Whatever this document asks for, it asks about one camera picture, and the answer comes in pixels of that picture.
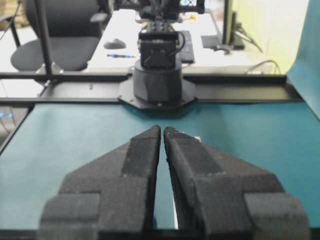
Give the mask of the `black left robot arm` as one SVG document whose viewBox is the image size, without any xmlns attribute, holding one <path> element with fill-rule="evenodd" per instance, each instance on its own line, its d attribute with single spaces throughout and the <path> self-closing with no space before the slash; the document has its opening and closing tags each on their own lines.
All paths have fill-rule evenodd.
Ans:
<svg viewBox="0 0 320 240">
<path fill-rule="evenodd" d="M 131 9 L 147 25 L 138 33 L 140 58 L 131 78 L 119 84 L 118 99 L 141 110 L 174 110 L 196 100 L 196 86 L 183 78 L 177 57 L 187 44 L 182 31 L 171 23 L 181 13 L 203 14 L 205 2 L 182 5 L 179 0 L 116 0 L 114 9 Z"/>
</svg>

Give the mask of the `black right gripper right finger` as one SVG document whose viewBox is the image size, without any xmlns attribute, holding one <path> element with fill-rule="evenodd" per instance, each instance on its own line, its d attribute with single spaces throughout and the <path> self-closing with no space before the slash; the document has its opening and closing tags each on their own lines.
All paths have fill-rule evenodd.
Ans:
<svg viewBox="0 0 320 240">
<path fill-rule="evenodd" d="M 206 240 L 309 240 L 302 202 L 277 176 L 173 127 L 164 130 L 178 225 Z"/>
</svg>

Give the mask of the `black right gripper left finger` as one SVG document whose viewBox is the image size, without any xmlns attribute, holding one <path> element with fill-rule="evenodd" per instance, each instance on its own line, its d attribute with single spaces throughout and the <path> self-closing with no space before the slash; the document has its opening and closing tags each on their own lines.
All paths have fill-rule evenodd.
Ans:
<svg viewBox="0 0 320 240">
<path fill-rule="evenodd" d="M 140 240 L 153 228 L 161 129 L 65 175 L 39 223 L 41 240 Z"/>
</svg>

